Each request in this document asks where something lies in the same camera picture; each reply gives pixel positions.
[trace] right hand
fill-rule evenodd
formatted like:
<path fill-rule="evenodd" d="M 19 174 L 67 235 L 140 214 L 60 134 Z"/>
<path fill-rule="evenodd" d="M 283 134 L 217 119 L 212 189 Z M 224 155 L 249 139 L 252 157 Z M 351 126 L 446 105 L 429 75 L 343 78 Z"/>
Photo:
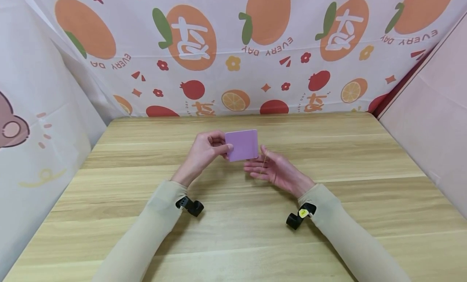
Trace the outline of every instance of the right hand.
<path fill-rule="evenodd" d="M 261 145 L 261 156 L 245 162 L 243 170 L 249 172 L 255 179 L 270 181 L 297 199 L 315 185 L 311 178 L 302 174 L 284 156 L 268 150 L 264 145 Z"/>
<path fill-rule="evenodd" d="M 196 135 L 190 152 L 184 163 L 175 172 L 171 181 L 188 187 L 217 156 L 228 159 L 227 152 L 233 149 L 232 144 L 225 143 L 223 131 L 210 131 Z"/>

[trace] arm sleeve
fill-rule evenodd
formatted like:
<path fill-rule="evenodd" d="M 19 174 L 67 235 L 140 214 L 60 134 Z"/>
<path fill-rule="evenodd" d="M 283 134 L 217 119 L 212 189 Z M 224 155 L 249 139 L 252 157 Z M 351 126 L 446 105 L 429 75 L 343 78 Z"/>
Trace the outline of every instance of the arm sleeve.
<path fill-rule="evenodd" d="M 298 199 L 316 206 L 311 220 L 328 238 L 359 282 L 411 281 L 382 245 L 344 210 L 340 200 L 323 184 L 316 184 Z"/>
<path fill-rule="evenodd" d="M 164 181 L 157 187 L 132 227 L 102 262 L 93 282 L 141 281 L 159 245 L 178 221 L 182 210 L 175 203 L 186 187 Z"/>

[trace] wooden table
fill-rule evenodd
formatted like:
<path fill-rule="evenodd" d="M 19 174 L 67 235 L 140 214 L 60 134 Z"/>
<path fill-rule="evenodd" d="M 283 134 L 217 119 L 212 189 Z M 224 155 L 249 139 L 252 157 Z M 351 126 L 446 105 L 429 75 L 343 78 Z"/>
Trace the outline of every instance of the wooden table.
<path fill-rule="evenodd" d="M 89 281 L 197 132 L 251 128 L 325 183 L 413 281 L 466 281 L 466 220 L 367 113 L 113 121 L 5 281 Z M 353 280 L 310 220 L 286 227 L 294 200 L 242 162 L 215 160 L 189 195 L 205 210 L 182 214 L 144 281 Z"/>

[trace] pink square card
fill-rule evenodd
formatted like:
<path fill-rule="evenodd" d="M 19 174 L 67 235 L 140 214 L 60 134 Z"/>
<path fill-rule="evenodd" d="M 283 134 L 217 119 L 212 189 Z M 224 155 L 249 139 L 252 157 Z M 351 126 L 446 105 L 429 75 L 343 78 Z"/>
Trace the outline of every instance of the pink square card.
<path fill-rule="evenodd" d="M 227 153 L 229 161 L 258 157 L 258 131 L 255 129 L 225 133 L 225 143 L 233 144 L 233 150 Z"/>

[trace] yellow flower print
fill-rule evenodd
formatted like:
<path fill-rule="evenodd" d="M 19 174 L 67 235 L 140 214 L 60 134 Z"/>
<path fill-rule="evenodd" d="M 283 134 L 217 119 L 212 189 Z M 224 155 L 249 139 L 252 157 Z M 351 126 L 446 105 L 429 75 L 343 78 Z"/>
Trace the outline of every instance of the yellow flower print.
<path fill-rule="evenodd" d="M 240 70 L 240 58 L 239 57 L 230 56 L 227 59 L 227 61 L 225 61 L 225 64 L 227 65 L 227 69 L 229 71 Z"/>
<path fill-rule="evenodd" d="M 360 58 L 359 60 L 362 61 L 362 60 L 366 60 L 370 57 L 371 55 L 371 52 L 375 49 L 374 46 L 372 45 L 367 45 L 364 49 L 362 49 L 362 51 L 360 52 Z"/>

